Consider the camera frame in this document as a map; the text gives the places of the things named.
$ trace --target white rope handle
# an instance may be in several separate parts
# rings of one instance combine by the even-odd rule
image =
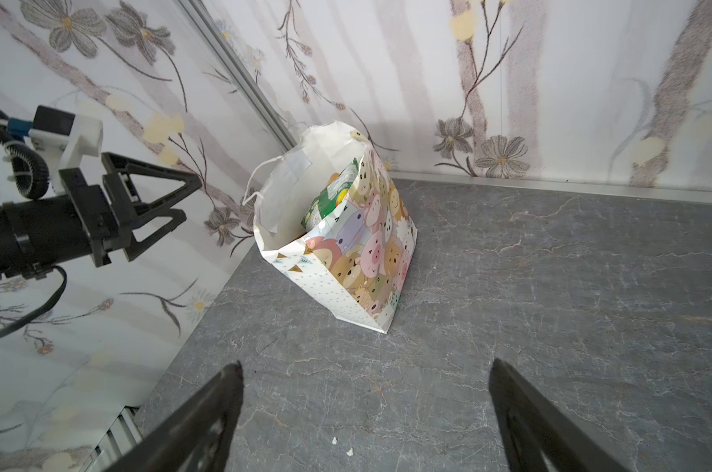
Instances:
[[[272,159],[268,159],[256,166],[256,168],[254,169],[254,172],[251,173],[251,177],[248,178],[248,183],[246,184],[246,192],[243,193],[243,201],[240,203],[241,205],[245,206],[249,200],[254,198],[254,196],[258,196],[260,199],[264,198],[264,196],[262,194],[258,193],[258,190],[256,192],[254,192],[253,194],[246,196],[248,194],[248,189],[251,188],[251,181],[254,180],[254,174],[256,173],[257,170],[259,170],[259,168],[262,165],[269,164],[270,162],[280,161],[283,159],[283,157],[285,157],[285,156],[277,156]]]

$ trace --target floral wallpaper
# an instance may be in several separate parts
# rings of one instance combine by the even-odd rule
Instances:
[[[263,70],[261,52],[245,58]],[[252,247],[254,203],[239,201],[256,165],[284,149],[172,3],[0,0],[0,108],[30,119],[38,105],[99,118],[103,150],[202,182],[175,231],[131,263],[116,252],[100,268],[63,264],[60,302],[0,339],[0,470],[77,470],[120,410],[143,402]],[[1,156],[0,146],[0,200],[20,201]],[[81,168],[101,183],[96,158]],[[134,182],[148,200],[173,188]],[[0,282],[0,327],[58,284]]]
[[[712,190],[712,0],[204,5],[291,131],[394,170]]]

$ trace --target cartoon animal print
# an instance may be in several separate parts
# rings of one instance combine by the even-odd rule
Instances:
[[[392,277],[385,276],[384,274],[377,274],[377,277],[372,279],[372,283],[369,285],[369,294],[372,297],[373,300],[376,300],[377,297],[379,297],[379,293],[382,290],[382,287],[385,285],[389,285],[390,288],[392,287]]]
[[[362,143],[366,143],[369,141],[369,138],[362,135],[360,132],[358,132],[356,130],[351,131],[351,137],[354,138],[356,141],[360,141]]]
[[[359,242],[361,235],[366,231],[364,226],[364,212],[362,209],[355,206],[351,206],[349,209],[344,209],[343,212],[336,217],[337,220],[346,219],[345,224],[338,235],[335,237],[335,241],[338,243],[338,247],[342,254],[348,252],[353,245]]]
[[[366,312],[372,316],[372,318],[379,318],[379,312],[382,311],[382,306],[378,301],[372,300],[372,304],[366,307]]]
[[[393,285],[398,291],[403,291],[403,283],[406,281],[406,276],[408,275],[408,262],[410,261],[411,253],[408,251],[403,252],[403,256],[400,258],[398,275],[393,279]]]
[[[344,203],[342,205],[338,204],[338,206],[335,207],[335,210],[330,215],[328,215],[327,218],[329,220],[332,220],[332,227],[336,228],[338,227],[339,221],[347,221],[353,213],[357,212],[358,210],[363,210],[365,207],[366,204],[361,206],[355,205],[346,196]]]
[[[395,184],[390,184],[390,213],[396,221],[403,219],[403,212],[400,211],[400,196]]]
[[[398,308],[398,298],[400,298],[400,292],[398,290],[393,290],[392,292],[390,292],[388,305],[393,307],[393,309]]]
[[[382,202],[387,202],[390,192],[390,181],[380,180],[377,182],[377,189],[379,190],[380,197],[382,197]]]
[[[361,271],[361,266],[356,264],[345,273],[345,278],[343,278],[343,287],[348,289],[354,289],[359,287],[367,287],[372,283],[373,278],[366,278],[366,276]]]
[[[400,266],[400,257],[403,254],[403,247],[396,236],[392,236],[388,241],[388,246],[385,248],[385,259],[383,259],[382,267],[379,272],[395,277]]]
[[[408,218],[408,209],[406,208],[406,204],[403,203],[403,199],[398,197],[400,199],[400,211],[403,213],[404,218]]]
[[[386,168],[382,163],[382,159],[379,158],[377,150],[372,147],[370,154],[372,155],[372,161],[374,162],[374,169],[382,176],[382,180],[389,182],[390,175],[388,174],[388,168]]]
[[[381,210],[382,200],[379,192],[372,190],[369,200],[366,201],[366,210],[364,211],[364,224],[369,227],[371,232],[375,232],[380,228]]]
[[[319,259],[328,270],[337,259],[340,259],[342,252],[335,240],[325,240],[322,236],[306,240],[306,248]]]
[[[384,285],[379,289],[376,297],[374,297],[375,300],[377,300],[383,307],[387,306],[388,300],[390,299],[390,293],[395,291],[393,281],[394,279],[392,277],[385,277]]]
[[[353,268],[356,267],[357,260],[359,257],[358,251],[362,248],[361,244],[357,244],[352,247],[348,252],[344,253],[340,259],[332,264],[332,268],[329,270],[338,282],[342,285],[345,277],[353,275]]]
[[[407,218],[400,220],[395,227],[395,232],[400,244],[403,246],[403,250],[413,254],[413,248],[416,246],[413,234],[416,234],[416,232],[412,230],[410,220]]]
[[[374,304],[374,301],[369,296],[369,289],[366,287],[359,287],[353,293],[353,298],[356,299],[358,304],[361,305],[361,307],[364,310],[367,310],[369,307],[371,307]]]
[[[348,197],[357,205],[364,203],[372,190],[372,170],[366,165],[366,159],[364,158],[361,158],[359,165],[359,174],[348,191]]]
[[[385,241],[389,241],[393,235],[393,215],[390,212],[385,212]]]
[[[366,274],[366,277],[373,278],[379,271],[379,266],[382,264],[382,232],[378,231],[372,234],[372,237],[366,241],[361,251],[361,256],[358,259],[361,265],[361,270]]]

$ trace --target marble surface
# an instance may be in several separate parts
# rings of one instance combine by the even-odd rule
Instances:
[[[630,470],[712,470],[712,206],[396,184],[418,243],[387,335],[251,250],[143,431],[241,360],[227,470],[503,471],[497,356]]]

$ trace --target paper gift bag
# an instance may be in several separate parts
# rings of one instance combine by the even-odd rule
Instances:
[[[358,175],[313,230],[312,200],[353,160]],[[277,159],[255,205],[261,255],[335,318],[386,333],[416,246],[416,227],[372,144],[341,122],[308,128]]]

